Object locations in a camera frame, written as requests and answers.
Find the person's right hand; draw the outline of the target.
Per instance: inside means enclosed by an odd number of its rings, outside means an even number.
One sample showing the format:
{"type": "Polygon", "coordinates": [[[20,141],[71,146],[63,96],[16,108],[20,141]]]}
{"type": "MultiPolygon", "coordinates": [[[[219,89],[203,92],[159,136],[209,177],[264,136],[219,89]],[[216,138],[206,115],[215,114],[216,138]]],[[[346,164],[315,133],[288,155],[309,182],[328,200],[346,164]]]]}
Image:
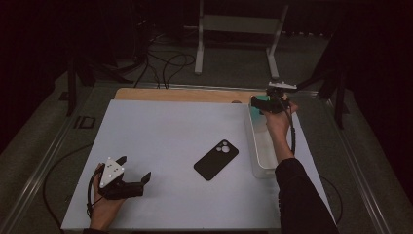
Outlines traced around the person's right hand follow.
{"type": "Polygon", "coordinates": [[[291,115],[296,112],[297,109],[298,106],[291,102],[290,107],[285,112],[275,114],[264,111],[267,129],[273,141],[286,141],[291,115]]]}

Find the person's left hand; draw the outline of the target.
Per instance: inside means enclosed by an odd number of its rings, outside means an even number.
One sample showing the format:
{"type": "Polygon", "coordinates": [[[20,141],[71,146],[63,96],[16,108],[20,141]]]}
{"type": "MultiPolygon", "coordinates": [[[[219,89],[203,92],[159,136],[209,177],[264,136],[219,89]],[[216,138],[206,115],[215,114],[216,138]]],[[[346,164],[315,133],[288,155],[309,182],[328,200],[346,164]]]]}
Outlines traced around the person's left hand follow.
{"type": "Polygon", "coordinates": [[[106,232],[115,220],[119,210],[125,203],[125,199],[107,200],[98,193],[99,178],[96,176],[93,182],[94,201],[90,228],[106,232]]]}

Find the white metal stand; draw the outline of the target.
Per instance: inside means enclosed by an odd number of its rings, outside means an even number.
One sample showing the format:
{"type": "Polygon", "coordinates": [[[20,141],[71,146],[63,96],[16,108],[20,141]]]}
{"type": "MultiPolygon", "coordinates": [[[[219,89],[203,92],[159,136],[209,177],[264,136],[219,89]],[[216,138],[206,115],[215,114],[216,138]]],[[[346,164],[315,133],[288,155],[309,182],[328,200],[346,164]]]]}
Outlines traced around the white metal stand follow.
{"type": "Polygon", "coordinates": [[[282,35],[282,28],[289,8],[288,5],[282,6],[281,14],[276,19],[210,15],[205,14],[204,5],[205,0],[199,0],[198,48],[195,60],[196,74],[201,75],[203,73],[205,53],[204,32],[220,31],[273,35],[274,40],[272,45],[266,49],[266,57],[271,77],[273,79],[280,77],[275,59],[275,51],[282,35]]]}

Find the wooden board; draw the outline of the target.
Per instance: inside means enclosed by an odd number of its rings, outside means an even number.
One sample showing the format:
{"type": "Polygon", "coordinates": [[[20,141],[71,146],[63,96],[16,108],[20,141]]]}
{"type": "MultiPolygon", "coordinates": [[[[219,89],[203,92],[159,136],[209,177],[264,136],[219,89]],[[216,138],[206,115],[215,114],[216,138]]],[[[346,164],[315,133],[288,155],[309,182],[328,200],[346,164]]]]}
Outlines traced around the wooden board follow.
{"type": "Polygon", "coordinates": [[[115,99],[214,103],[231,103],[233,100],[239,100],[244,104],[249,104],[252,96],[260,95],[263,95],[263,92],[121,88],[117,91],[115,99]]]}

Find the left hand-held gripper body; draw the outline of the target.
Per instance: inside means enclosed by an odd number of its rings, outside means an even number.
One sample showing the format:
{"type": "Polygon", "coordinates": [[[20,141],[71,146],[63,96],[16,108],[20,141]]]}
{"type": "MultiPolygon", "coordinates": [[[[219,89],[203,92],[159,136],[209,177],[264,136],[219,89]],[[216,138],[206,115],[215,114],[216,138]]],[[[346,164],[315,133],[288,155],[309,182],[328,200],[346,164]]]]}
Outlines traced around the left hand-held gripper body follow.
{"type": "Polygon", "coordinates": [[[108,158],[103,166],[98,193],[107,200],[121,200],[143,195],[144,185],[140,182],[124,182],[125,168],[108,158]]]}

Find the black rectangular floor frame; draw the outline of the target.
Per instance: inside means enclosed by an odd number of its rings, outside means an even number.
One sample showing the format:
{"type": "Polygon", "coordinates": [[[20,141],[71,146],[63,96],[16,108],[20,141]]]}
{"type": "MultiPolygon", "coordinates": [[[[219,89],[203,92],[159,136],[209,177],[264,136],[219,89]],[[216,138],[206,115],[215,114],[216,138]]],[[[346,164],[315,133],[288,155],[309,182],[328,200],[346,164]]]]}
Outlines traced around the black rectangular floor frame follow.
{"type": "Polygon", "coordinates": [[[90,116],[78,116],[75,120],[74,129],[92,129],[95,118],[90,116]]]}

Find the long white plastic tray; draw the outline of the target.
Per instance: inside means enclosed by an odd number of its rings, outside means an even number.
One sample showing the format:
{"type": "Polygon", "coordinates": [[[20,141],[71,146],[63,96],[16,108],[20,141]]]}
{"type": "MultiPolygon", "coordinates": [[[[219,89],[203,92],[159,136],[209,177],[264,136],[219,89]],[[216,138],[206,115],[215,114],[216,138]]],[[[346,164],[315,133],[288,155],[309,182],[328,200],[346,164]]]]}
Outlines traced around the long white plastic tray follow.
{"type": "Polygon", "coordinates": [[[253,174],[257,178],[273,178],[278,161],[267,129],[266,117],[255,116],[249,105],[245,127],[253,174]]]}

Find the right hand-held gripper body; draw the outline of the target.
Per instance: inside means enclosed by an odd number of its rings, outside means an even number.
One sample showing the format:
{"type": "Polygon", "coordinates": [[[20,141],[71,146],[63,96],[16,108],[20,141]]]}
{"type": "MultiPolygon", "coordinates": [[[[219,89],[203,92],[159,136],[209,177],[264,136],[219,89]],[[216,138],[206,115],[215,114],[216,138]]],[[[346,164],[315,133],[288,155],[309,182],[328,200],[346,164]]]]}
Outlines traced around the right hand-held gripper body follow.
{"type": "Polygon", "coordinates": [[[270,113],[280,113],[290,107],[287,93],[295,93],[296,85],[289,85],[284,82],[270,82],[266,90],[268,100],[266,101],[266,110],[270,113]]]}

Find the black phone case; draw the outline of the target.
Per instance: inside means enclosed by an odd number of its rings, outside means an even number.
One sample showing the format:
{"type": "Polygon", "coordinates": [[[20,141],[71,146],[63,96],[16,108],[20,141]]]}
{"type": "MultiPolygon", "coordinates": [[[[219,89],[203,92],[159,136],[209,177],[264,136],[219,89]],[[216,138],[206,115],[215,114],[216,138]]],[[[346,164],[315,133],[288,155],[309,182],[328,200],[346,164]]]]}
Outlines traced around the black phone case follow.
{"type": "Polygon", "coordinates": [[[217,176],[237,155],[239,149],[227,139],[219,141],[211,150],[194,164],[194,169],[206,181],[217,176]]]}

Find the metal floor rail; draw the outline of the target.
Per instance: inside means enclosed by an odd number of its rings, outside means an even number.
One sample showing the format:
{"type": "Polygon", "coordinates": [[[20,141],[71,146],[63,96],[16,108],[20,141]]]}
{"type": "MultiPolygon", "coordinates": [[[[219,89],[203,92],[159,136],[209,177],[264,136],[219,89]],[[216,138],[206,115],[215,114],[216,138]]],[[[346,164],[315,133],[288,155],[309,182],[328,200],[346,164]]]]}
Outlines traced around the metal floor rail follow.
{"type": "Polygon", "coordinates": [[[57,99],[61,92],[53,93],[0,154],[0,234],[20,223],[91,91],[79,89],[70,116],[68,104],[57,99]]]}
{"type": "Polygon", "coordinates": [[[338,135],[340,142],[344,147],[346,162],[357,186],[357,190],[363,201],[365,209],[370,216],[376,234],[392,234],[392,231],[390,230],[390,227],[383,216],[382,210],[379,207],[377,199],[367,182],[361,166],[357,161],[356,154],[350,146],[350,142],[345,132],[336,124],[333,116],[335,109],[332,101],[330,99],[322,99],[321,103],[323,104],[323,108],[326,111],[329,121],[333,125],[334,131],[338,135]]]}

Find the black stand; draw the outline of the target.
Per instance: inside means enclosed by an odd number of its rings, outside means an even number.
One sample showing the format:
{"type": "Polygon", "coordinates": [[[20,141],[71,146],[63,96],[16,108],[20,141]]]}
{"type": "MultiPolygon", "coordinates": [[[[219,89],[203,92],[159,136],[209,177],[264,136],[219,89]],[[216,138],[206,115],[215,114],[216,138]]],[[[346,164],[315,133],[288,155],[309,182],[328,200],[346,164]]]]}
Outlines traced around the black stand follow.
{"type": "Polygon", "coordinates": [[[66,51],[67,54],[67,81],[68,81],[68,109],[67,116],[71,116],[77,105],[77,80],[84,86],[93,86],[96,82],[94,70],[103,73],[110,79],[124,84],[132,84],[116,71],[104,66],[84,52],[73,48],[66,51]]]}
{"type": "Polygon", "coordinates": [[[344,97],[349,66],[346,63],[342,49],[344,42],[341,36],[334,33],[316,65],[312,76],[297,85],[303,90],[318,81],[323,81],[318,91],[320,99],[330,99],[335,96],[334,121],[343,129],[344,97]]]}

